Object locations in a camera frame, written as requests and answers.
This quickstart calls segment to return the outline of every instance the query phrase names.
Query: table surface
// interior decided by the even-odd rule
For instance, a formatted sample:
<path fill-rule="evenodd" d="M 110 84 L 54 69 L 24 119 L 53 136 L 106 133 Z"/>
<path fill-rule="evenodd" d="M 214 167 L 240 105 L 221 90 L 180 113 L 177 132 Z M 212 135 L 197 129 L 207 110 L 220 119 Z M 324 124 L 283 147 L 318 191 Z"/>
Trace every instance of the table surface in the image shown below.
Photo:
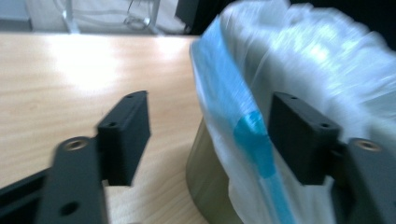
<path fill-rule="evenodd" d="M 53 149 L 148 91 L 151 138 L 134 186 L 106 189 L 112 223 L 206 223 L 185 167 L 202 117 L 193 38 L 0 35 L 0 188 L 50 166 Z"/>

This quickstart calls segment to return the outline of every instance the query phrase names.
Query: wooden table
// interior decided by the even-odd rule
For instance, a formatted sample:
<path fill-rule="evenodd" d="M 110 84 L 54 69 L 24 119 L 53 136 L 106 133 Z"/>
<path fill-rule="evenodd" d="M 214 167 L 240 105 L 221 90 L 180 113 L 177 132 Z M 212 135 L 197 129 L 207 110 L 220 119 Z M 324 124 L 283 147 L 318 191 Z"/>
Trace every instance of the wooden table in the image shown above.
<path fill-rule="evenodd" d="M 94 136 L 125 94 L 148 91 L 152 136 L 132 188 L 106 190 L 113 223 L 206 223 L 185 167 L 202 114 L 192 38 L 0 35 L 0 188 L 51 163 L 63 140 Z"/>

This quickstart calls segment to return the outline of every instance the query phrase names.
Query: white plastic bag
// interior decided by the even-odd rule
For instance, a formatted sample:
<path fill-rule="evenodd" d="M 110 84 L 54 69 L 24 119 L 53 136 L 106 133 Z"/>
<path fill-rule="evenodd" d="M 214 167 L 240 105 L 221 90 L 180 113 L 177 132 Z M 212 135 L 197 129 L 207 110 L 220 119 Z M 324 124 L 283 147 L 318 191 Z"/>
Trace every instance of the white plastic bag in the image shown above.
<path fill-rule="evenodd" d="M 396 56 L 380 35 L 335 9 L 285 0 L 232 4 L 193 43 L 191 57 L 205 122 L 244 223 L 334 223 L 332 180 L 304 187 L 271 150 L 264 121 L 274 91 L 340 124 L 342 141 L 396 145 Z"/>

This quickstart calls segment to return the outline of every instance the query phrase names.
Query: floor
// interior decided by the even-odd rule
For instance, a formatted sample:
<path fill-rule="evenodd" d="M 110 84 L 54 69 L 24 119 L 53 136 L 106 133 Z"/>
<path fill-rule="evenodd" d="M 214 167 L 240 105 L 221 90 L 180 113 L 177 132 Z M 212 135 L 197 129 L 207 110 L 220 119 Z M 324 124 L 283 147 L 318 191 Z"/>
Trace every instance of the floor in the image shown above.
<path fill-rule="evenodd" d="M 149 18 L 152 0 L 73 0 L 73 13 L 84 34 L 153 35 L 141 19 Z M 64 0 L 26 0 L 35 32 L 66 33 Z M 161 0 L 157 27 L 167 34 L 181 34 L 184 24 L 175 18 L 177 0 Z"/>

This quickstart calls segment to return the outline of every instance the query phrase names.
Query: plastic bag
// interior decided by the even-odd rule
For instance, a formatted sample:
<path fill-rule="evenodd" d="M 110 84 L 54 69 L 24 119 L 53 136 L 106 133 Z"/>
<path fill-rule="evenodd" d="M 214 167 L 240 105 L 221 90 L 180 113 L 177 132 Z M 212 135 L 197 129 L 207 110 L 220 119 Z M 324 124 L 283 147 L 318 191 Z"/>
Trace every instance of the plastic bag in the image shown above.
<path fill-rule="evenodd" d="M 244 223 L 334 223 L 332 180 L 302 186 L 271 148 L 264 121 L 273 91 L 340 124 L 343 141 L 395 146 L 396 56 L 380 35 L 335 9 L 232 4 L 192 44 L 191 57 L 206 126 Z"/>

